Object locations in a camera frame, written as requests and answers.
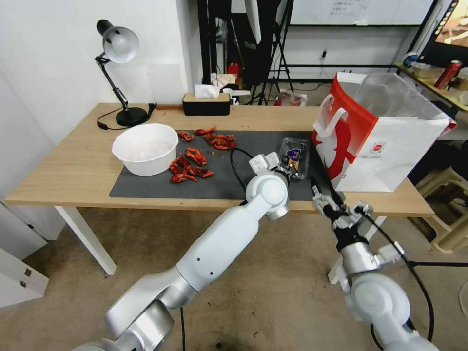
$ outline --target lamp shade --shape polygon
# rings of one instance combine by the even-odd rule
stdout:
[[[102,46],[109,60],[126,63],[135,57],[140,42],[133,31],[125,27],[115,27],[105,19],[99,20],[96,27],[102,35]]]

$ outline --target desk lamp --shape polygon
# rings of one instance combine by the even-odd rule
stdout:
[[[150,113],[139,107],[128,107],[128,100],[125,95],[117,88],[106,72],[105,64],[108,62],[126,63],[133,59],[139,48],[137,35],[130,29],[124,27],[115,27],[108,20],[101,19],[97,22],[97,31],[102,35],[102,46],[104,52],[94,60],[97,62],[102,72],[106,76],[115,95],[122,104],[116,120],[117,123],[125,127],[133,127],[137,124],[146,122]]]

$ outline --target red and white paper bag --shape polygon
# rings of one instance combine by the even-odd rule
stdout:
[[[430,101],[417,92],[415,94],[413,88],[394,76],[396,78],[390,77],[393,83],[400,84],[395,81],[399,79],[405,85],[402,86],[405,90],[403,95],[400,94],[401,89],[397,89],[398,96],[392,96],[392,90],[386,86],[373,93],[382,99],[378,101],[380,111],[382,104],[387,103],[389,108],[386,111],[391,113],[397,104],[398,117],[375,116],[344,91],[343,86],[348,90],[352,86],[354,89],[359,87],[366,77],[361,74],[338,73],[330,93],[320,105],[313,125],[312,142],[337,191],[394,191],[437,137],[456,125]],[[367,94],[366,98],[375,99],[373,93]],[[399,99],[407,99],[408,96],[411,96],[409,105],[413,111],[415,106],[425,107],[416,109],[424,111],[424,116],[415,117],[414,113],[409,113],[407,117],[402,113],[408,100]]]

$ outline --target monitor screen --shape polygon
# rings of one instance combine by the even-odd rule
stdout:
[[[434,34],[437,43],[468,47],[468,0],[452,3]]]
[[[447,67],[452,60],[468,66],[468,0],[453,0],[418,61]]]

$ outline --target whiteboard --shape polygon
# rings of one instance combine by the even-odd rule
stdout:
[[[432,0],[294,0],[291,24],[419,25]]]

